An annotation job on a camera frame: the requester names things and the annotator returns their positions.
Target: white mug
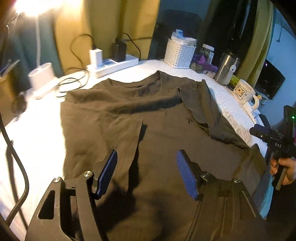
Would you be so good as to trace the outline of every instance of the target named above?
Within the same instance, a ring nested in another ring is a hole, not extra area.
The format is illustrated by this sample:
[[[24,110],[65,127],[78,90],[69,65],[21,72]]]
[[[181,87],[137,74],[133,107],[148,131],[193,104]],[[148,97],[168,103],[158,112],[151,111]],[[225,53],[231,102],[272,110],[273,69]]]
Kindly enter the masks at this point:
[[[255,95],[254,89],[242,79],[235,86],[232,95],[242,106],[254,98],[255,104],[251,106],[252,110],[256,110],[259,107],[259,98]]]

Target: black charger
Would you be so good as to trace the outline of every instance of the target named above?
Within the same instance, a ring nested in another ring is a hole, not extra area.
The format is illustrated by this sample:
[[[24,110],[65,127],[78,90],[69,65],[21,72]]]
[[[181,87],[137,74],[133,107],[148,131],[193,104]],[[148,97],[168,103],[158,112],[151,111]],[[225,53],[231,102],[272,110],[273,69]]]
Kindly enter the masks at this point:
[[[126,59],[126,43],[122,39],[115,39],[112,44],[112,59],[116,62],[121,62]]]

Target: blue cloth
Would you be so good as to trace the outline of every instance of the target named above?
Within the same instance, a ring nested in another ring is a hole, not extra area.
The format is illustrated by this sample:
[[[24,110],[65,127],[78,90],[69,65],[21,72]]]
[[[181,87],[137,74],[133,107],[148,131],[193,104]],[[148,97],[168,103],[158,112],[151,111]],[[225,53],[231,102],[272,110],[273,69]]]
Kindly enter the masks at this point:
[[[274,192],[274,188],[271,185],[271,183],[272,183],[272,176],[270,176],[268,188],[267,188],[267,190],[265,192],[263,201],[262,201],[261,206],[259,208],[259,213],[260,213],[262,218],[266,218],[266,216],[268,214],[268,211],[270,209],[272,194]]]

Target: hand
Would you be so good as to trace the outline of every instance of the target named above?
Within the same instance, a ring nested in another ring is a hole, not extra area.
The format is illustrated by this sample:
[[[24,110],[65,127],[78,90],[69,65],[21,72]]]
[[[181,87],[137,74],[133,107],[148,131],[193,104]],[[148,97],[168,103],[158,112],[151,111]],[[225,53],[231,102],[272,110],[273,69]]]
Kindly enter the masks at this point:
[[[280,158],[279,164],[287,167],[287,173],[283,180],[283,185],[291,184],[296,179],[296,161],[294,158]],[[276,160],[272,156],[270,159],[270,174],[275,175],[277,173]]]

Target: yellow curtain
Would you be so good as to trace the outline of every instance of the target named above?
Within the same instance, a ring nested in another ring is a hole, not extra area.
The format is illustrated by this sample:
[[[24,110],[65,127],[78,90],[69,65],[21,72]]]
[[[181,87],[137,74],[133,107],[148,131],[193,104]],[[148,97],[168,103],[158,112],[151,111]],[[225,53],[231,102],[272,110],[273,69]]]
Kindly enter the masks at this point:
[[[111,57],[111,44],[116,37],[128,33],[132,39],[152,38],[160,0],[65,0],[57,14],[55,37],[63,70],[80,67],[70,52],[70,43],[82,33],[91,34],[97,48],[103,50],[103,58]],[[142,59],[147,59],[151,39],[135,40]],[[79,38],[73,51],[85,65],[89,64],[91,40]],[[138,50],[127,42],[127,53],[139,56]]]
[[[119,23],[120,34],[126,32],[132,39],[152,38],[159,3],[160,0],[122,0]],[[140,39],[134,42],[141,50],[141,58],[147,59],[151,39]],[[136,57],[139,56],[138,50],[131,42],[127,42],[127,53]]]
[[[91,33],[103,58],[111,57],[111,44],[118,37],[121,0],[90,0]]]
[[[273,4],[270,0],[258,0],[253,39],[237,77],[256,85],[266,59],[272,33]]]
[[[54,33],[61,66],[65,72],[70,67],[81,67],[77,58],[70,52],[71,41],[80,34],[90,34],[88,2],[86,0],[64,0],[57,13]],[[83,36],[73,44],[74,53],[84,65],[89,64],[91,40]]]

